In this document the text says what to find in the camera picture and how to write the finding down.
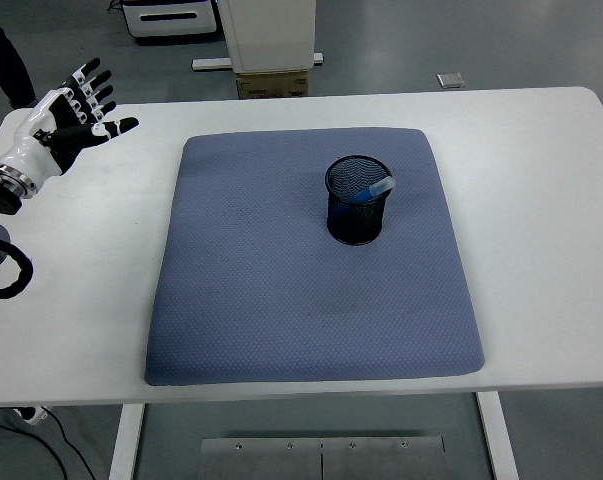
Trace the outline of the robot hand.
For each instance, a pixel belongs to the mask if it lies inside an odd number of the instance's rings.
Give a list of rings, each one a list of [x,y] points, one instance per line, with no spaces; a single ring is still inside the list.
[[[83,150],[139,125],[134,117],[105,119],[116,103],[108,99],[111,72],[99,67],[100,60],[91,59],[31,109],[16,129],[11,149],[0,157],[1,183],[16,185],[31,197],[48,179],[65,174]]]

